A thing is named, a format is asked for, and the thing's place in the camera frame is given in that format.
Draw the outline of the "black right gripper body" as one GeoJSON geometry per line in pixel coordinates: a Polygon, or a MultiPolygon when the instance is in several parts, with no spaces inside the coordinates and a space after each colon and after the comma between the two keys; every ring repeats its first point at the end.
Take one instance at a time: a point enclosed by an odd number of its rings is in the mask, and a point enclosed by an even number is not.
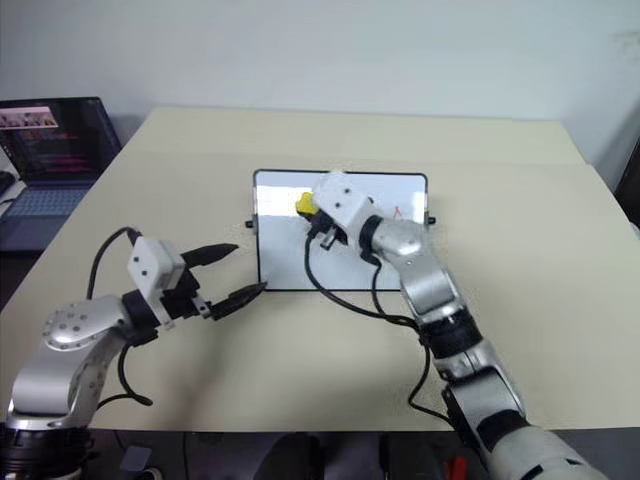
{"type": "Polygon", "coordinates": [[[330,217],[325,217],[323,226],[311,226],[309,237],[315,239],[318,235],[322,235],[320,246],[324,250],[330,250],[336,242],[348,245],[346,233],[330,217]]]}

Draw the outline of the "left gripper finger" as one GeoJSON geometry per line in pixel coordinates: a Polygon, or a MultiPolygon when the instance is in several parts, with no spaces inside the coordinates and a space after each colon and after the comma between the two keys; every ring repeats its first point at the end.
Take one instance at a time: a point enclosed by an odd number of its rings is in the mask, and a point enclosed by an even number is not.
{"type": "Polygon", "coordinates": [[[209,305],[214,321],[227,317],[255,300],[266,288],[266,282],[248,285],[229,294],[226,299],[209,305]]]}
{"type": "Polygon", "coordinates": [[[187,268],[207,266],[224,259],[239,246],[231,243],[205,245],[181,254],[187,268]]]}

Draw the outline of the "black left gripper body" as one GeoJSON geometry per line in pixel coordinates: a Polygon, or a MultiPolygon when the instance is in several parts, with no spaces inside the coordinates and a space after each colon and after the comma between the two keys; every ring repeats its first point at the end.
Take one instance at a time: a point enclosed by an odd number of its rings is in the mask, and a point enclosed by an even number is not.
{"type": "Polygon", "coordinates": [[[164,290],[160,301],[171,320],[193,316],[210,318],[210,303],[199,295],[200,284],[189,269],[185,269],[173,289],[164,290]]]}

